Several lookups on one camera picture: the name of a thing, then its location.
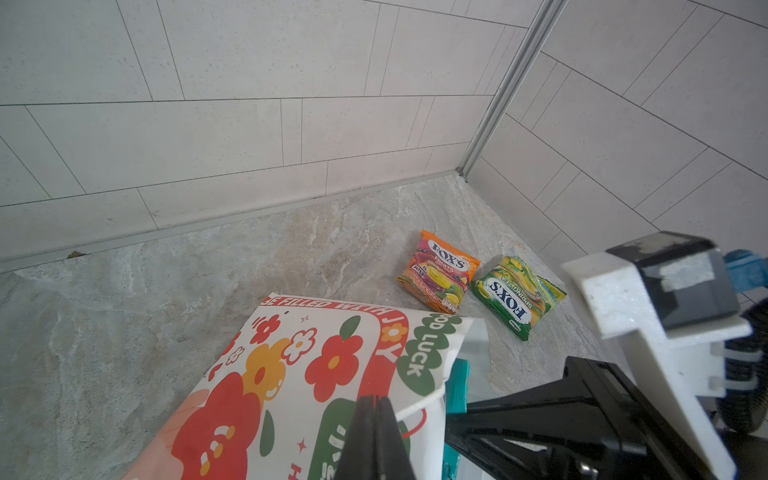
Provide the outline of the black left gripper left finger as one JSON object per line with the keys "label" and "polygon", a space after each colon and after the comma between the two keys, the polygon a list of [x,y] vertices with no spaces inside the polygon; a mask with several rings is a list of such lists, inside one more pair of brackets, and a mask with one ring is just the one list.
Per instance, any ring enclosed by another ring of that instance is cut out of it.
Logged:
{"label": "black left gripper left finger", "polygon": [[334,478],[336,480],[375,479],[376,398],[365,396],[356,403]]}

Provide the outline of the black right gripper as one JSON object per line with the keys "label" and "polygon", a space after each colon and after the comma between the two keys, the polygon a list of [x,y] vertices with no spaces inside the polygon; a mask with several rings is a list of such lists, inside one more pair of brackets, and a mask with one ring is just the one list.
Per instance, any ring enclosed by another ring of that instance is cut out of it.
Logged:
{"label": "black right gripper", "polygon": [[494,479],[711,479],[613,364],[569,356],[561,379],[450,414],[446,442]]}

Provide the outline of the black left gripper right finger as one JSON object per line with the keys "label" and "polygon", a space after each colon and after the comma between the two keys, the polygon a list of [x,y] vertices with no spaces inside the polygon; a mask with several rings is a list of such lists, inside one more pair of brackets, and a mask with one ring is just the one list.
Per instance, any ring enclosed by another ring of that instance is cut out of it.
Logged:
{"label": "black left gripper right finger", "polygon": [[387,397],[375,398],[375,478],[415,479],[392,403]]}

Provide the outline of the white floral paper bag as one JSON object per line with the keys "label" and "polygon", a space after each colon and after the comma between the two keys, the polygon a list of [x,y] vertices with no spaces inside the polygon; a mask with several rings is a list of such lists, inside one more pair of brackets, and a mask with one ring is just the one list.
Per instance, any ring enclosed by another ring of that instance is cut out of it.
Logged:
{"label": "white floral paper bag", "polygon": [[273,293],[128,470],[131,479],[331,479],[356,402],[392,402],[415,475],[442,475],[445,385],[487,360],[480,318]]}

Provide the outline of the yellow-green Fox's candy packet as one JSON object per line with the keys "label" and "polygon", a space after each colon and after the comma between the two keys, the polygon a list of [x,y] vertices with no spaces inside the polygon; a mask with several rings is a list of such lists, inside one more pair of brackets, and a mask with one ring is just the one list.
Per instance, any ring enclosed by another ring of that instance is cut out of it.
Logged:
{"label": "yellow-green Fox's candy packet", "polygon": [[473,294],[522,341],[567,293],[518,256],[506,256],[471,284]]}

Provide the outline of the orange Fox's candy packet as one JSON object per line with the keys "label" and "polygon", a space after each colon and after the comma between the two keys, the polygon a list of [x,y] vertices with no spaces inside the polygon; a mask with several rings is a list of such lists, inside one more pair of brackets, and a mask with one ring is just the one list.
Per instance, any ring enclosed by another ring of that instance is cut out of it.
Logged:
{"label": "orange Fox's candy packet", "polygon": [[478,259],[423,230],[409,265],[397,280],[432,310],[457,314],[480,265]]}

